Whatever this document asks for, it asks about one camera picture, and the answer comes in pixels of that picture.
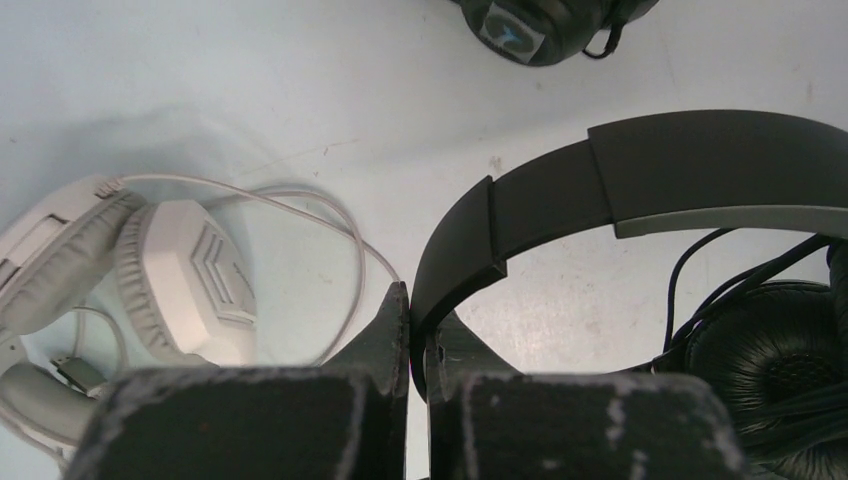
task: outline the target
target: headphones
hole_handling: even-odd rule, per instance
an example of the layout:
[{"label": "headphones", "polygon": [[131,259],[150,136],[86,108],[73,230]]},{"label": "headphones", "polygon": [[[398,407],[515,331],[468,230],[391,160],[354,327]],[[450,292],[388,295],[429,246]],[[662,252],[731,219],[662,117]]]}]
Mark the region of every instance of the headphones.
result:
[{"label": "headphones", "polygon": [[[665,352],[631,372],[683,372],[709,383],[749,460],[787,478],[848,477],[848,133],[747,111],[654,115],[595,127],[497,181],[484,179],[446,214],[415,279],[412,373],[426,397],[426,339],[506,261],[548,241],[613,224],[617,237],[719,228],[815,233],[709,296]],[[828,248],[830,285],[772,281]]]},{"label": "headphones", "polygon": [[[64,453],[78,444],[107,382],[76,355],[79,330],[75,353],[51,360],[67,384],[27,360],[20,336],[42,330],[70,311],[95,314],[112,328],[121,367],[126,366],[126,346],[115,321],[84,306],[109,271],[115,272],[133,330],[157,359],[184,366],[255,361],[256,299],[241,254],[196,201],[151,204],[125,186],[145,180],[223,189],[234,196],[213,201],[209,208],[254,200],[354,241],[359,292],[342,328],[315,364],[329,357],[356,315],[364,289],[365,253],[398,278],[340,206],[309,191],[254,193],[197,177],[143,174],[87,177],[52,193],[0,236],[0,421],[60,468],[67,466]],[[272,197],[321,202],[342,217],[348,230]]]},{"label": "headphones", "polygon": [[[504,58],[532,67],[585,53],[611,55],[624,26],[659,0],[454,0],[474,35]],[[601,53],[586,51],[598,31],[609,29]]]}]

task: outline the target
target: white ear cushion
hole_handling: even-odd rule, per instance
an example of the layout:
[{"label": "white ear cushion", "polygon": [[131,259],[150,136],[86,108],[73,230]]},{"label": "white ear cushion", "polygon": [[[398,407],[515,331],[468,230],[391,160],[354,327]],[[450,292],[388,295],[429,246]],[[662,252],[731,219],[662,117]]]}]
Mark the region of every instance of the white ear cushion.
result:
[{"label": "white ear cushion", "polygon": [[31,363],[19,363],[0,377],[0,408],[7,416],[66,445],[82,439],[96,404]]},{"label": "white ear cushion", "polygon": [[178,365],[208,365],[199,355],[186,354],[177,348],[150,288],[141,254],[155,213],[156,207],[148,205],[124,224],[115,246],[118,293],[141,343],[154,357]]},{"label": "white ear cushion", "polygon": [[121,193],[75,221],[15,279],[0,299],[0,321],[28,335],[78,305],[111,268],[121,227],[144,203],[140,195]]}]

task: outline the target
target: white cable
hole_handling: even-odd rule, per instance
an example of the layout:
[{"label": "white cable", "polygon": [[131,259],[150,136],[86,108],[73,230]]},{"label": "white cable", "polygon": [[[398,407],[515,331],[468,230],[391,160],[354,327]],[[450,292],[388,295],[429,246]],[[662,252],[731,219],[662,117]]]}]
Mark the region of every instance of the white cable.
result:
[{"label": "white cable", "polygon": [[[116,322],[115,319],[112,318],[112,316],[108,313],[97,310],[96,308],[79,306],[72,308],[71,311],[79,314],[90,313],[96,317],[102,318],[106,322],[106,324],[109,325],[109,328],[112,330],[112,334],[115,336],[115,342],[118,346],[118,368],[117,370],[115,370],[115,373],[118,374],[126,370],[127,365],[129,364],[129,353],[127,352],[127,341],[121,334],[121,329],[120,327],[118,327],[118,322]],[[82,343],[82,341],[79,342],[80,348],[82,348]]]},{"label": "white cable", "polygon": [[[85,300],[80,303],[81,307],[85,306]],[[76,338],[74,339],[74,349],[71,350],[72,357],[79,357],[80,352],[82,351],[82,345],[85,343],[85,323],[86,323],[86,314],[84,311],[77,311],[76,313]]]},{"label": "white cable", "polygon": [[[274,195],[274,196],[279,196],[279,197],[308,198],[308,199],[318,201],[318,202],[330,207],[333,211],[335,211],[345,221],[348,228],[350,229],[350,233],[345,232],[344,230],[336,227],[335,225],[333,225],[333,224],[331,224],[331,223],[329,223],[329,222],[327,222],[323,219],[320,219],[320,218],[318,218],[318,217],[316,217],[316,216],[314,216],[310,213],[304,212],[300,209],[294,208],[294,207],[286,205],[284,203],[280,203],[276,200],[273,200],[272,198],[270,198],[268,196],[257,195],[257,194],[251,193],[247,190],[243,190],[243,189],[234,187],[232,185],[227,185],[225,183],[217,182],[217,181],[214,181],[214,180],[207,180],[207,179],[204,179],[204,178],[193,177],[193,176],[189,176],[189,175],[172,175],[172,174],[127,175],[127,176],[124,176],[124,177],[112,179],[109,182],[105,183],[104,185],[101,186],[99,193],[103,194],[103,195],[110,195],[110,194],[120,190],[121,188],[123,188],[123,186],[126,183],[134,182],[134,181],[145,181],[145,180],[177,181],[177,182],[184,182],[184,183],[190,183],[190,184],[204,185],[204,186],[208,186],[208,187],[219,188],[221,190],[228,191],[231,194],[241,196],[241,197],[244,197],[244,198],[247,198],[247,199],[250,199],[250,200],[254,200],[254,201],[257,201],[257,202],[260,202],[260,203],[264,203],[266,205],[270,205],[272,207],[275,207],[275,208],[287,211],[289,213],[292,213],[294,215],[297,215],[297,216],[304,218],[306,220],[316,222],[316,223],[323,225],[327,228],[330,228],[331,230],[333,230],[337,233],[340,233],[342,235],[352,236],[354,243],[356,244],[357,262],[359,264],[359,281],[358,281],[358,284],[357,284],[356,299],[354,300],[353,305],[351,306],[351,309],[348,312],[348,315],[345,318],[345,321],[342,323],[342,327],[339,329],[335,338],[333,338],[333,340],[329,344],[329,346],[327,346],[327,348],[325,348],[324,351],[320,355],[318,355],[318,357],[312,362],[312,364],[313,365],[320,365],[320,364],[324,363],[324,361],[326,361],[327,358],[329,358],[329,356],[333,353],[333,351],[336,349],[338,344],[341,342],[342,338],[344,338],[344,335],[347,333],[347,330],[350,327],[350,324],[352,323],[353,318],[356,316],[356,313],[359,311],[359,307],[362,303],[362,299],[363,299],[364,294],[365,294],[365,278],[366,278],[366,264],[365,264],[366,247],[365,247],[365,242],[362,239],[362,235],[360,235],[360,233],[359,233],[359,228],[358,228],[356,222],[353,220],[353,218],[350,217],[350,215],[348,215],[344,211],[344,209],[342,209],[339,205],[337,205],[331,199],[324,197],[323,195],[319,195],[317,193],[314,193],[314,192],[287,191],[287,192],[279,192],[279,193]],[[383,258],[382,255],[379,255],[379,253],[377,254],[377,257],[378,257],[378,260],[380,260],[380,258],[385,260],[385,258]],[[394,271],[393,268],[391,268],[391,265],[388,266],[388,270],[389,270],[390,274],[392,274],[393,280],[398,281],[399,279],[397,277],[397,273]]]},{"label": "white cable", "polygon": [[[283,187],[260,188],[258,190],[251,190],[250,193],[253,193],[254,195],[261,195],[263,197],[274,198],[274,197],[286,197],[286,196],[288,196],[286,194],[289,193],[289,192],[298,193],[298,192],[303,191],[303,190],[282,190],[282,191],[279,191],[278,190],[279,188],[283,188]],[[217,198],[215,200],[205,202],[203,204],[203,206],[207,210],[214,210],[216,208],[224,207],[224,206],[227,206],[227,205],[232,205],[234,203],[242,203],[242,202],[249,202],[249,201],[251,201],[251,199],[243,197],[241,195],[232,195],[232,196],[229,196],[229,197]],[[332,231],[334,231],[334,232],[336,232],[340,235],[343,235],[343,236],[345,236],[345,237],[347,237],[351,240],[354,239],[353,233],[351,233],[347,230],[344,230],[342,228],[339,228],[336,225],[333,225],[332,223],[324,220],[321,217],[317,217],[317,216],[312,215],[310,213],[306,213],[306,215],[309,215],[310,221],[317,223],[318,225],[321,225],[323,227],[327,227],[330,230],[332,230]],[[392,264],[389,263],[388,260],[386,260],[386,257],[384,257],[383,254],[380,253],[376,248],[371,246],[370,243],[368,243],[364,240],[363,240],[362,243],[363,243],[363,245],[365,245],[365,251],[368,252],[372,257],[374,257],[374,259],[377,260],[380,263],[380,265],[383,266],[384,269],[386,269],[386,272],[389,274],[390,277],[392,277],[392,281],[393,282],[400,282],[400,276],[398,275],[397,271],[395,271],[395,268],[392,266]]]}]

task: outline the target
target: logo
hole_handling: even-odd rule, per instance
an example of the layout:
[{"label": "logo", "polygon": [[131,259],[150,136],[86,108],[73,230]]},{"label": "logo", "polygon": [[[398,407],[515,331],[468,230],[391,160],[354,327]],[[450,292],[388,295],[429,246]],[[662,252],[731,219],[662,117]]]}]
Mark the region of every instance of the logo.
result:
[{"label": "logo", "polygon": [[480,36],[524,63],[530,62],[545,40],[543,34],[530,28],[497,3],[489,7]]}]

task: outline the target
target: black headphones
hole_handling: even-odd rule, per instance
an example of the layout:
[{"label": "black headphones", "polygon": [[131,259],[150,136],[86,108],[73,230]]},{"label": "black headphones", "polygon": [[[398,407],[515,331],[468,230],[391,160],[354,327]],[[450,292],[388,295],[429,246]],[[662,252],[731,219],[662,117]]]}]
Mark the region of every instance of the black headphones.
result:
[{"label": "black headphones", "polygon": [[[848,133],[786,115],[698,111],[590,129],[497,181],[484,179],[430,238],[412,294],[412,373],[426,397],[425,343],[506,261],[613,224],[617,237],[719,228],[815,233],[710,295],[665,352],[628,369],[684,372],[722,399],[752,463],[787,478],[848,478]],[[828,248],[830,285],[771,281]]]},{"label": "black headphones", "polygon": [[[579,52],[606,58],[618,47],[624,26],[659,0],[453,0],[462,6],[468,27],[489,48],[533,67],[553,65]],[[587,52],[602,29],[606,48]]]}]

